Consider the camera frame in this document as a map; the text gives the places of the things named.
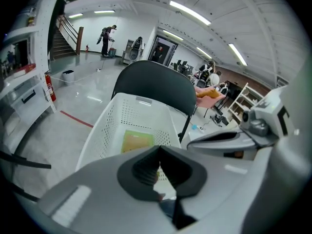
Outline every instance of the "trash can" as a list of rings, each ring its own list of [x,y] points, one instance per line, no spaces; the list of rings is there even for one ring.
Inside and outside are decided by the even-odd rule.
[[[65,72],[63,72],[63,78],[64,78],[64,81],[66,86],[70,86],[73,83],[73,81],[75,80],[75,76],[74,76],[74,71],[73,70],[67,70]]]

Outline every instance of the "glossy floor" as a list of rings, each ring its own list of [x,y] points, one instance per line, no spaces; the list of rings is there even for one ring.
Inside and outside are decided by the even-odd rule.
[[[14,182],[37,197],[41,197],[48,189],[74,172],[92,126],[109,103],[116,79],[125,67],[116,64],[115,59],[103,60],[98,54],[82,53],[80,59],[83,63],[77,62],[77,57],[54,61],[53,65],[58,66],[61,71],[68,68],[77,71],[75,80],[81,80],[70,86],[61,86],[55,91],[57,112],[42,115],[17,150],[28,160],[52,165],[51,170],[22,166],[15,169]],[[186,135],[192,124],[202,126],[209,122],[209,115],[214,112],[209,110],[206,118],[203,118],[205,111],[203,108],[196,111]],[[170,112],[179,133],[186,118],[174,108],[170,108]],[[204,127],[206,133],[219,129],[213,122]]]

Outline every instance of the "fire extinguisher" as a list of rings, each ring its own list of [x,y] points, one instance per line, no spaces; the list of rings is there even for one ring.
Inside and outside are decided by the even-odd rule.
[[[53,86],[52,86],[52,82],[51,82],[51,77],[49,74],[45,74],[45,81],[47,82],[51,99],[52,99],[52,101],[55,101],[57,99],[57,97],[55,96]]]

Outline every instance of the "black folding chair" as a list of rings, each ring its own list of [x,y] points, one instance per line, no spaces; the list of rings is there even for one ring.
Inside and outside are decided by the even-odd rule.
[[[112,99],[117,93],[158,100],[185,113],[188,117],[178,134],[182,141],[196,104],[194,86],[184,75],[153,61],[137,61],[119,74]]]

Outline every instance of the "black handle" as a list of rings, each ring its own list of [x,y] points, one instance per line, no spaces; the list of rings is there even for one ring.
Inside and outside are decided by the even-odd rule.
[[[25,104],[27,101],[29,101],[35,95],[36,95],[36,92],[35,92],[35,90],[33,90],[33,93],[29,97],[27,97],[26,99],[21,99],[21,101]]]

